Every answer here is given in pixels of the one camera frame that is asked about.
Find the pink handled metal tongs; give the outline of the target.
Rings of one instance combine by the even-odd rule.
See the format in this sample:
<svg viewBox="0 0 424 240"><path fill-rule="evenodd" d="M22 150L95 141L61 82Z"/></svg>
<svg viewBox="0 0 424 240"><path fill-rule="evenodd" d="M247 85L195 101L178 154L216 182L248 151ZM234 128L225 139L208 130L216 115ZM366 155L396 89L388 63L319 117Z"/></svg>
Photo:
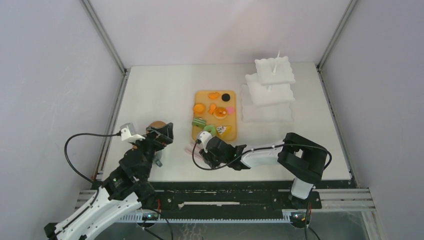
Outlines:
<svg viewBox="0 0 424 240"><path fill-rule="evenodd" d="M192 155L192 153L194 153L193 154L194 155L194 158L197 159L197 160L203 160L203 157L200 154L200 150L202 150L202 149L203 148L202 148L202 145L201 144L195 145L194 142L191 142L189 145L187 145L184 148L184 151L186 153L188 153L189 155Z"/></svg>

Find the green frosted donut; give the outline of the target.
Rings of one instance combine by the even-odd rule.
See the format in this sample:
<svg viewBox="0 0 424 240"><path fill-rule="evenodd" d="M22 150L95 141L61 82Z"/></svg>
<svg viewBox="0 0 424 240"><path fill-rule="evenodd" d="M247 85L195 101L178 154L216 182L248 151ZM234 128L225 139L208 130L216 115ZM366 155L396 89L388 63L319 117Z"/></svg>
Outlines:
<svg viewBox="0 0 424 240"><path fill-rule="evenodd" d="M213 124L206 125L203 128L203 131L210 133L212 137L215 137L217 135L217 129Z"/></svg>

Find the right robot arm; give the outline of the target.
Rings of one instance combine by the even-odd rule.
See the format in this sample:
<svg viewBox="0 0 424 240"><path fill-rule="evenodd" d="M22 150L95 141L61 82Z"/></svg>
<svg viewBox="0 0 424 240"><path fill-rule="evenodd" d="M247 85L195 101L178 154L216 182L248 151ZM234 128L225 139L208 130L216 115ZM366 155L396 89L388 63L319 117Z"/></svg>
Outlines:
<svg viewBox="0 0 424 240"><path fill-rule="evenodd" d="M289 193L293 209L310 209L312 189L323 177L333 160L325 147L289 132L285 138L269 146L233 146L207 131L198 134L194 146L201 146L199 154L207 164L206 170L229 167L236 171L258 166L280 165L294 175Z"/></svg>

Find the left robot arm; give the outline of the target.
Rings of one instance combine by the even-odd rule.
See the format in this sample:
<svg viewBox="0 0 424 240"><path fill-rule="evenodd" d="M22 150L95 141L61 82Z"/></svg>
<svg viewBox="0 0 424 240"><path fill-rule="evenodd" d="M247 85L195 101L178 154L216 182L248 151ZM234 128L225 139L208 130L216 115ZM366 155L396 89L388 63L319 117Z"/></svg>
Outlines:
<svg viewBox="0 0 424 240"><path fill-rule="evenodd" d="M44 227L46 237L49 240L93 240L126 214L153 207L157 196L149 177L156 153L173 143L173 126L171 122L156 121L140 135L132 123L122 125L115 136L132 147L80 208L63 221Z"/></svg>

